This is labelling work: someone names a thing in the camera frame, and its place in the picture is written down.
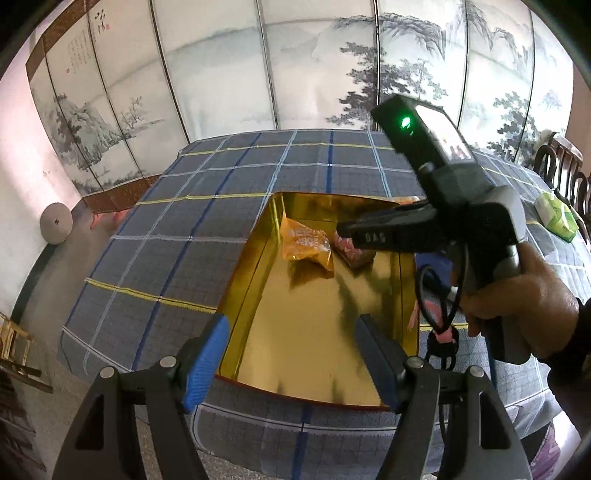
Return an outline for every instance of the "orange snack package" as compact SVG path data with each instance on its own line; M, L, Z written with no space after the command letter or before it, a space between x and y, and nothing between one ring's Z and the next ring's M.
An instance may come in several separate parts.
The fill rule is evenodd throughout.
M323 230L314 230L302 225L300 222L287 218L284 212L280 233L283 260L307 258L319 263L330 272L335 270L330 242Z

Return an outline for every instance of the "chinese calligraphy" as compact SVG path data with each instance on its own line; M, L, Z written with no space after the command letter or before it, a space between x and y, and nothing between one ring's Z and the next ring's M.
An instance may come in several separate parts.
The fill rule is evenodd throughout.
M100 9L100 12L97 12L95 15L95 20L99 21L98 25L98 32L99 35L105 31L105 10L103 8Z
M90 41L86 30L82 30L80 33L74 36L74 39L70 40L67 45L68 55L70 57L70 68L66 69L66 73L74 72L86 65L90 60Z

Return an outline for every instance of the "snack bag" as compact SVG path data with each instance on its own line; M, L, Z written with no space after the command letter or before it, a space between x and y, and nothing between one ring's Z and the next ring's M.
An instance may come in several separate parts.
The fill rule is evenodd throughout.
M336 252L347 262L349 268L356 270L370 264L375 258L375 250L361 250L353 246L350 238L343 238L337 232L333 237Z
M542 192L536 198L534 207L550 232L568 243L573 241L579 226L568 205L561 202L553 192Z
M330 243L323 230L314 230L287 218L285 212L279 230L283 260L307 258L319 263L330 272L335 270Z

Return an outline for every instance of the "human hand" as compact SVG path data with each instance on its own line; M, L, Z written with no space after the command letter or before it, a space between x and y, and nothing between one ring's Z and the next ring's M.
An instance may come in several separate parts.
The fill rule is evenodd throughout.
M560 352L573 336L579 303L552 268L528 243L517 245L521 275L496 281L473 295L462 294L460 306L468 335L480 333L476 318L485 322L511 316L533 354L546 358Z

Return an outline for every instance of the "plaid tablecloth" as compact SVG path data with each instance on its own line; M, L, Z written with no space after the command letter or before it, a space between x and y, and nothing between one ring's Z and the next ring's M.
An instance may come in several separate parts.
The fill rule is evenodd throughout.
M474 153L495 184L519 192L528 241L587 300L591 256L582 237L565 243L540 225L533 207L548 190L544 182L494 155ZM258 215L280 191L424 194L380 132L270 131L194 142L109 241L63 327L61 361L91 381L105 365L131 371L174 354L215 312ZM560 411L545 365L535 358L521 366L493 361L482 338L471 339L466 330L460 336L456 369L486 370L522 437ZM282 478L334 480L374 479L396 423L388 412L313 406L216 379L191 425L200 448L239 465ZM435 426L427 472L439 467L441 451Z

